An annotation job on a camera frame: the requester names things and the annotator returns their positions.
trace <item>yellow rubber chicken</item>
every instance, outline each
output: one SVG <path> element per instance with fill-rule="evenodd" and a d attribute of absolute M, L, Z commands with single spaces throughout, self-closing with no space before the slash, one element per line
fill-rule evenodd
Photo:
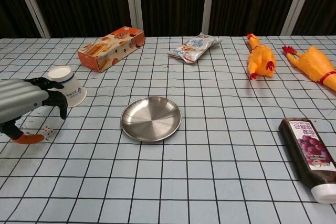
<path fill-rule="evenodd" d="M 282 47 L 290 63 L 304 72 L 312 81 L 318 81 L 336 91 L 336 71 L 328 57 L 312 46 L 304 54 L 292 47 Z"/>
<path fill-rule="evenodd" d="M 265 45 L 260 45 L 258 37 L 254 34 L 248 34 L 247 39 L 252 48 L 247 66 L 250 80 L 256 79 L 257 75 L 272 77 L 277 67 L 277 60 L 272 50 Z"/>

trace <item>metal plate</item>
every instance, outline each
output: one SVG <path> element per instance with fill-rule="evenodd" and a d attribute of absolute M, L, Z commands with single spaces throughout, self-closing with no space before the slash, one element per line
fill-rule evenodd
<path fill-rule="evenodd" d="M 155 142 L 172 135 L 181 123 L 177 105 L 163 97 L 139 99 L 122 112 L 125 133 L 139 141 Z"/>

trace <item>orange box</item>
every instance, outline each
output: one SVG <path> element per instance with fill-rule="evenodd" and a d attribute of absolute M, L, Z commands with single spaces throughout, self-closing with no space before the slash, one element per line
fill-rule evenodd
<path fill-rule="evenodd" d="M 124 26 L 79 49 L 78 57 L 84 66 L 103 72 L 144 43 L 142 30 Z"/>

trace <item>paper cup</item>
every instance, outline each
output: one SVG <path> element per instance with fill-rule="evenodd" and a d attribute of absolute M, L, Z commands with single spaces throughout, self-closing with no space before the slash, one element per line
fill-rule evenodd
<path fill-rule="evenodd" d="M 61 83 L 64 88 L 57 89 L 67 98 L 68 107 L 75 107 L 86 97 L 86 89 L 76 79 L 72 69 L 68 66 L 59 66 L 50 69 L 48 78 Z"/>

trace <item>dark brown bottle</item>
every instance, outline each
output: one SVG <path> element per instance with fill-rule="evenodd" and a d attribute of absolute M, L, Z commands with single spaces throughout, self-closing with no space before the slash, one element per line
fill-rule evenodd
<path fill-rule="evenodd" d="M 319 203 L 336 203 L 336 164 L 310 120 L 287 118 L 279 131 L 300 181 Z"/>

